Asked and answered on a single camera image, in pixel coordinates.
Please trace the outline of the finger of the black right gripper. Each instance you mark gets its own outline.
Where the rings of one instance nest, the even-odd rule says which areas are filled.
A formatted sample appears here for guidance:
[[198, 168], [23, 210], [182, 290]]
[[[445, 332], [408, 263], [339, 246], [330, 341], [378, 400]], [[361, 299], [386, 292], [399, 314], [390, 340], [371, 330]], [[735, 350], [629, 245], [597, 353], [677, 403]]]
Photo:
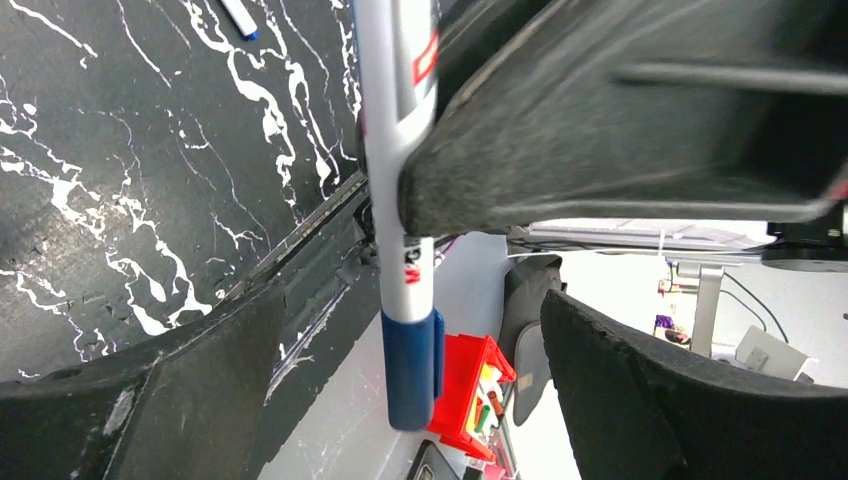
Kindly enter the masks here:
[[402, 169], [414, 235], [560, 218], [804, 222], [847, 195], [843, 1], [476, 1]]

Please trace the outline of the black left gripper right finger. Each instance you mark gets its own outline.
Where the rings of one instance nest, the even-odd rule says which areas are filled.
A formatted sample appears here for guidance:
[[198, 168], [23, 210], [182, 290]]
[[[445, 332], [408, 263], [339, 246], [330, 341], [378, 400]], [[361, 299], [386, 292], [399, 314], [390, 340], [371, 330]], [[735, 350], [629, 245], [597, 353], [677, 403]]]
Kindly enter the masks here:
[[551, 290], [541, 329], [585, 479], [843, 479], [847, 392], [688, 352]]

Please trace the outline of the blue cap marker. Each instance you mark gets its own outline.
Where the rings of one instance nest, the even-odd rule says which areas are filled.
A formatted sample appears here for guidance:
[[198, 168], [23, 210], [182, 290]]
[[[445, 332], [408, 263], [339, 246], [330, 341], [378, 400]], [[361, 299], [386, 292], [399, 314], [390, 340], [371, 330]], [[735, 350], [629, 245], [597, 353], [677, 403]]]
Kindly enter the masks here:
[[379, 263], [388, 420], [430, 424], [441, 393], [443, 321], [434, 307], [434, 240], [400, 217], [400, 176], [436, 114], [439, 50], [433, 1], [353, 4], [367, 176]]
[[241, 36], [247, 41], [259, 38], [259, 28], [243, 0], [220, 0]]

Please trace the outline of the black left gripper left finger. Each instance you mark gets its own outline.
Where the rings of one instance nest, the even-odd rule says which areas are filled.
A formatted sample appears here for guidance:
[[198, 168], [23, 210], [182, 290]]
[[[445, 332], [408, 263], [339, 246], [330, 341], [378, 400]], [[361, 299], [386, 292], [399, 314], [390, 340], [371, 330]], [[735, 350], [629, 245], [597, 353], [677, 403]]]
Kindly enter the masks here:
[[269, 284], [188, 325], [1, 387], [5, 479], [242, 479], [286, 319]]

